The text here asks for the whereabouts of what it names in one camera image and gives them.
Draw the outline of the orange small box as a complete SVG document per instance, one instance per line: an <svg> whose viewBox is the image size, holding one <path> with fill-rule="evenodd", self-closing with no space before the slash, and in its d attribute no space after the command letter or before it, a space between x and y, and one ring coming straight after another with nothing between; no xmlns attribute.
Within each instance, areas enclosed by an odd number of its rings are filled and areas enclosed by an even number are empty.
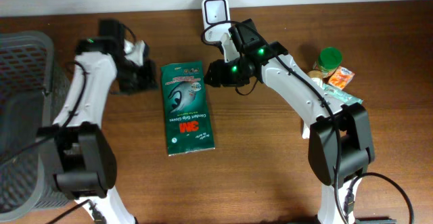
<svg viewBox="0 0 433 224"><path fill-rule="evenodd" d="M339 66L328 80L328 85L343 90L354 78L355 73L345 67Z"/></svg>

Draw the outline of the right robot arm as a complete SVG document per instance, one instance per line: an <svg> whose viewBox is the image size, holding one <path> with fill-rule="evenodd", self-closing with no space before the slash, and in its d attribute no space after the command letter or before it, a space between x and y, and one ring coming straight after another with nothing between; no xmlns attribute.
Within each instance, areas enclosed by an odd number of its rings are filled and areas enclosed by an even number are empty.
<svg viewBox="0 0 433 224"><path fill-rule="evenodd" d="M201 40L224 56L210 64L206 84L241 87L254 77L284 98L307 125L309 165L322 184L315 222L355 223L357 188L375 159L366 109L324 91L282 44L267 42L251 19L207 22Z"/></svg>

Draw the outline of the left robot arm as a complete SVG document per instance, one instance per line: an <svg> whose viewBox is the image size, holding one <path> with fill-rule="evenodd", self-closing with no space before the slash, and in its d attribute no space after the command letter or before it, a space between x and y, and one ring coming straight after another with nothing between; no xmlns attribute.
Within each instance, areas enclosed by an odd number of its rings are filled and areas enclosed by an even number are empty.
<svg viewBox="0 0 433 224"><path fill-rule="evenodd" d="M87 208L96 223L136 223L115 187L116 157L101 123L113 82L119 95L157 89L156 65L145 41L128 41L121 21L99 20L96 37L77 43L74 75L52 125L37 131L50 188Z"/></svg>

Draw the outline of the green lid jar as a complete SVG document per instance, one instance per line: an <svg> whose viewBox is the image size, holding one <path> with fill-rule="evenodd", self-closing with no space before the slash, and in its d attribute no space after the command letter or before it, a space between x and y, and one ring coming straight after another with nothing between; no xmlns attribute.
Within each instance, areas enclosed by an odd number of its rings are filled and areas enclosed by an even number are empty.
<svg viewBox="0 0 433 224"><path fill-rule="evenodd" d="M342 54L335 47L326 47L319 53L313 69L319 71L323 78L331 76L342 63Z"/></svg>

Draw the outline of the white cream tube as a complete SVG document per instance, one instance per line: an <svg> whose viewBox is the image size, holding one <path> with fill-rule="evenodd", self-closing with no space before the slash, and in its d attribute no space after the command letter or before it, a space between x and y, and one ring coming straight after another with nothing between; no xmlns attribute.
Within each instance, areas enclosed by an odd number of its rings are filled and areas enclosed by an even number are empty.
<svg viewBox="0 0 433 224"><path fill-rule="evenodd" d="M312 70L307 73L307 75L315 82L320 88L323 87L323 74L321 71ZM308 139L310 134L310 130L306 123L303 124L302 127L302 138Z"/></svg>

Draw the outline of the mint green wipes pack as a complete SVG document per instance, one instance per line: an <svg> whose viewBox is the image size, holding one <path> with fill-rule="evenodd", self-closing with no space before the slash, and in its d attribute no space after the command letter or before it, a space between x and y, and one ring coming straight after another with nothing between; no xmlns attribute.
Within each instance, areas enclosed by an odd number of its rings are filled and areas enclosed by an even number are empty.
<svg viewBox="0 0 433 224"><path fill-rule="evenodd" d="M323 90L331 95L332 97L344 102L346 105L351 106L355 103L362 104L363 100L359 99L349 93L344 92L341 89L337 89L331 85L323 84L322 86Z"/></svg>

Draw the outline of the green 3M gloves packet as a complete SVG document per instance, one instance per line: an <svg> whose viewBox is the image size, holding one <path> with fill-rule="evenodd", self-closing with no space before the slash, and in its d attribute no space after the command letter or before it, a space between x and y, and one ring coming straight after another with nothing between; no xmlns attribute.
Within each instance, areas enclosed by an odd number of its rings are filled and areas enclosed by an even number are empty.
<svg viewBox="0 0 433 224"><path fill-rule="evenodd" d="M160 70L168 155L215 149L201 61Z"/></svg>

